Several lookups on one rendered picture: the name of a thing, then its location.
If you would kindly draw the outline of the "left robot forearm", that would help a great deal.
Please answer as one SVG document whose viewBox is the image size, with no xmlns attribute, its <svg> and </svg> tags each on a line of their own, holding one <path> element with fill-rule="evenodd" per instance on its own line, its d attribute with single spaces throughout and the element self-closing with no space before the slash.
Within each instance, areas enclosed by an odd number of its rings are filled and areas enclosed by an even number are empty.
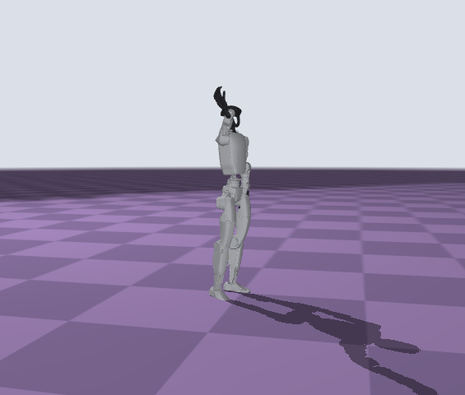
<svg viewBox="0 0 465 395">
<path fill-rule="evenodd" d="M 243 189 L 243 193 L 247 194 L 247 191 L 249 190 L 249 176 L 250 176 L 250 171 L 245 172 L 244 174 L 241 174 L 241 187 Z"/>
</svg>

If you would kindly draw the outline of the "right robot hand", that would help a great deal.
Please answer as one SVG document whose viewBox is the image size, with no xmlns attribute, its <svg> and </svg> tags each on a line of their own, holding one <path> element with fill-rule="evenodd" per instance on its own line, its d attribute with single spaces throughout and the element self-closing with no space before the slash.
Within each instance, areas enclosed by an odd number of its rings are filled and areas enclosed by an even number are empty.
<svg viewBox="0 0 465 395">
<path fill-rule="evenodd" d="M 230 106 L 228 107 L 226 103 L 226 98 L 225 98 L 226 92 L 225 91 L 223 91 L 223 97 L 221 96 L 221 88 L 222 86 L 219 86 L 216 88 L 215 93 L 214 93 L 214 99 L 217 102 L 218 106 L 221 109 L 223 109 L 222 113 L 229 119 L 231 115 L 228 110 L 231 109 L 231 107 Z"/>
</svg>

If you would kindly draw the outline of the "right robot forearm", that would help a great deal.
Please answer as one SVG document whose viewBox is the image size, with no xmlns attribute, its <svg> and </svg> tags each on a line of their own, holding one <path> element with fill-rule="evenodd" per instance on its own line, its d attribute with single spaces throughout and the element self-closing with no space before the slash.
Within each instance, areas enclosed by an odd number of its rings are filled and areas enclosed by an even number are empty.
<svg viewBox="0 0 465 395">
<path fill-rule="evenodd" d="M 223 119 L 223 122 L 222 122 L 222 125 L 221 125 L 221 129 L 219 131 L 219 135 L 218 135 L 218 138 L 217 138 L 217 141 L 219 142 L 219 139 L 220 139 L 220 136 L 229 136 L 230 135 L 230 128 L 232 126 L 232 123 L 233 123 L 233 117 L 235 116 L 235 111 L 233 109 L 229 109 L 228 110 L 231 117 L 230 118 L 227 118 L 226 116 L 224 117 Z"/>
</svg>

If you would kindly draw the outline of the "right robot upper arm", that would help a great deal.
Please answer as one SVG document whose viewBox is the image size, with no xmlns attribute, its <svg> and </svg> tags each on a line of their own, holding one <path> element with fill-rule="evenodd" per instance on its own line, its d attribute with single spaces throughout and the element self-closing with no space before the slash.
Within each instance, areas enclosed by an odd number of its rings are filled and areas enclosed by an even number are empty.
<svg viewBox="0 0 465 395">
<path fill-rule="evenodd" d="M 222 136 L 221 135 L 220 139 L 219 139 L 219 142 L 217 141 L 217 138 L 216 138 L 216 142 L 221 146 L 228 145 L 229 141 L 230 141 L 230 136 Z"/>
</svg>

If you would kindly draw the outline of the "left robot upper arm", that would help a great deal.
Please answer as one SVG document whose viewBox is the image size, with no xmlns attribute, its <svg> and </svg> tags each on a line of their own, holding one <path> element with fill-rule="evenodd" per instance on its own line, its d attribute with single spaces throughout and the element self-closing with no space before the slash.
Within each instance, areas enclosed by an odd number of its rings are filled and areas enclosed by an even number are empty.
<svg viewBox="0 0 465 395">
<path fill-rule="evenodd" d="M 247 160 L 247 157 L 248 157 L 248 146 L 249 146 L 249 139 L 245 137 L 245 141 L 246 141 L 246 160 Z M 247 171 L 250 171 L 251 170 L 251 164 L 249 162 L 246 161 L 246 168 L 245 168 L 245 172 Z"/>
</svg>

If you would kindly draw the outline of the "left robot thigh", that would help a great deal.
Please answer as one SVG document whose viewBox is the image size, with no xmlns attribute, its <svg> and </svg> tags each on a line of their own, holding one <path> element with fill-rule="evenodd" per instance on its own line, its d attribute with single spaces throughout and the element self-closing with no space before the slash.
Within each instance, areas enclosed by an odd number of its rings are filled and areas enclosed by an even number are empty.
<svg viewBox="0 0 465 395">
<path fill-rule="evenodd" d="M 251 217 L 249 195 L 242 193 L 241 199 L 235 205 L 240 208 L 236 210 L 236 235 L 233 235 L 230 243 L 230 248 L 232 249 L 237 249 L 241 245 L 249 230 Z"/>
</svg>

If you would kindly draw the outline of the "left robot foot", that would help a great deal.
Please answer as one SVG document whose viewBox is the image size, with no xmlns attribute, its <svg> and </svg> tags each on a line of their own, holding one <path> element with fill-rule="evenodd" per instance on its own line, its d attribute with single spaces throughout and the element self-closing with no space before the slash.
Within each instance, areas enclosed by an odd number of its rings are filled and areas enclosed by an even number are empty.
<svg viewBox="0 0 465 395">
<path fill-rule="evenodd" d="M 234 285 L 230 285 L 230 284 L 231 283 L 229 281 L 227 281 L 223 285 L 223 290 L 232 290 L 232 291 L 235 291 L 235 292 L 242 292 L 242 293 L 249 293 L 250 292 L 250 289 L 243 287 L 238 282 L 236 282 Z"/>
</svg>

